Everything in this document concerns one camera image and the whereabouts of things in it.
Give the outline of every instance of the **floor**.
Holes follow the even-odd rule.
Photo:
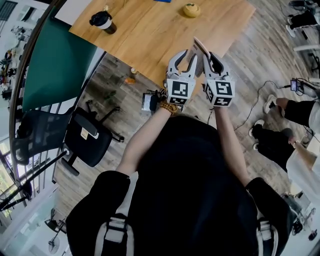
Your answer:
[[[290,84],[291,78],[311,76],[312,61],[308,56],[310,51],[301,54],[293,52],[292,48],[319,42],[319,33],[314,28],[305,29],[308,41],[299,32],[296,38],[290,37],[285,29],[287,18],[284,14],[295,14],[296,11],[287,7],[289,1],[251,0],[250,2],[256,7],[256,12],[247,28],[223,57],[232,70],[232,79],[236,81],[236,98],[229,108],[235,128],[242,125],[248,117],[251,107],[257,101],[257,91],[266,81],[274,81],[278,87],[282,87]],[[104,125],[123,135],[125,142],[113,141],[102,161],[94,168],[77,159],[74,167],[80,172],[78,177],[64,170],[60,163],[57,164],[54,178],[60,185],[60,197],[56,210],[62,216],[67,216],[89,193],[101,172],[116,168],[127,142],[150,116],[148,112],[141,111],[142,94],[148,89],[155,90],[157,87],[139,74],[135,76],[135,84],[126,84],[125,79],[130,75],[129,66],[106,54],[79,101],[79,106],[85,108],[85,102],[93,100],[92,108],[98,112],[98,120],[113,106],[120,106],[121,112],[113,114]],[[287,174],[276,164],[259,155],[257,151],[253,151],[252,146],[255,141],[248,136],[248,130],[257,119],[264,119],[266,127],[275,131],[286,127],[292,128],[298,138],[302,138],[305,130],[302,126],[281,118],[276,110],[272,110],[268,115],[264,114],[263,105],[270,93],[292,100],[309,99],[307,96],[297,96],[290,89],[277,89],[274,84],[267,82],[260,90],[259,100],[250,117],[236,130],[236,134],[242,144],[250,175],[263,177],[281,194],[290,189]],[[200,93],[189,103],[185,112],[198,115],[206,122],[210,115],[210,107],[205,95]],[[209,124],[215,126],[214,113],[210,117]]]

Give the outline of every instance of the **black office chair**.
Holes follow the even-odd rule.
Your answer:
[[[80,158],[88,166],[96,166],[104,157],[112,139],[123,142],[124,137],[116,138],[112,132],[103,126],[103,122],[113,113],[120,111],[115,107],[100,121],[95,119],[96,112],[90,110],[91,101],[87,101],[89,112],[78,107],[68,124],[64,143],[72,151],[72,155],[67,161],[62,158],[62,165],[73,175],[78,176],[79,172],[73,167],[76,158]]]
[[[29,159],[41,152],[66,147],[73,152],[68,161],[62,164],[74,175],[79,172],[72,166],[79,157],[90,167],[97,165],[105,155],[112,139],[123,142],[124,137],[116,138],[103,126],[103,122],[119,107],[112,109],[100,121],[95,119],[96,112],[89,112],[78,107],[70,108],[65,114],[55,114],[40,110],[31,110],[24,114],[17,131],[17,138],[12,141],[12,154],[20,165],[28,165]]]
[[[64,114],[40,110],[27,111],[12,141],[12,154],[17,164],[26,166],[29,159],[41,152],[60,148],[74,108]]]

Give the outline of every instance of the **person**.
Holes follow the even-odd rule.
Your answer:
[[[292,122],[312,129],[320,134],[320,103],[318,101],[303,100],[300,102],[288,98],[277,98],[270,94],[263,106],[266,114],[272,108],[280,107],[281,115]]]
[[[319,25],[320,7],[318,1],[310,1],[310,4],[307,4],[307,10],[304,13],[289,17],[287,21],[288,24],[285,25],[285,28],[293,38],[296,37],[295,31],[297,29]]]
[[[134,255],[258,255],[257,208],[277,229],[280,255],[292,212],[262,178],[250,178],[228,110],[214,110],[217,129],[196,118],[171,117],[176,107],[161,104],[130,139],[116,170],[101,173],[67,217],[73,256],[100,255],[97,248],[104,255],[105,244],[102,249],[96,240],[107,236],[100,230],[119,213],[124,197],[131,198],[122,209],[133,230],[127,237],[134,237]]]
[[[258,140],[253,149],[278,164],[311,202],[320,205],[320,169],[315,166],[317,157],[296,140],[291,129],[273,131],[263,128],[264,124],[260,119],[249,130],[249,135]]]

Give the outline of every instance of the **hand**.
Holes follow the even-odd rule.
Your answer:
[[[295,143],[296,143],[297,139],[295,136],[291,136],[289,139],[288,139],[288,143],[291,144],[294,148],[295,147]]]

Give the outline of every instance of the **yellow fruit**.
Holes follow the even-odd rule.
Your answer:
[[[196,3],[190,2],[183,7],[183,12],[188,17],[195,18],[199,16],[201,10],[199,5],[197,5]]]

